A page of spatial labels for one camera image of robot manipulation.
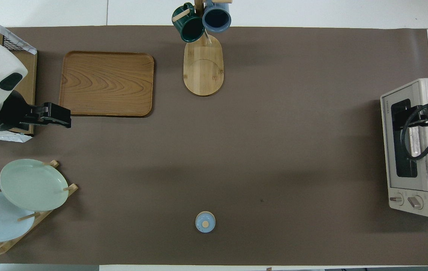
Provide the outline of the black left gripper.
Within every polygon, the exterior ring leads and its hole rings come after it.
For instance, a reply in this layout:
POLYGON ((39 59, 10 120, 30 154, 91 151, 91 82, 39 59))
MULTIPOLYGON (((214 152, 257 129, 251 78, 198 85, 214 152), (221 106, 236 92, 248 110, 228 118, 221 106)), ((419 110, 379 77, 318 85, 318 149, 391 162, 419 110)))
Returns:
POLYGON ((11 92, 0 110, 0 131, 13 128, 27 131, 30 125, 47 123, 71 128, 71 110, 51 102, 42 106, 30 105, 16 90, 11 92))

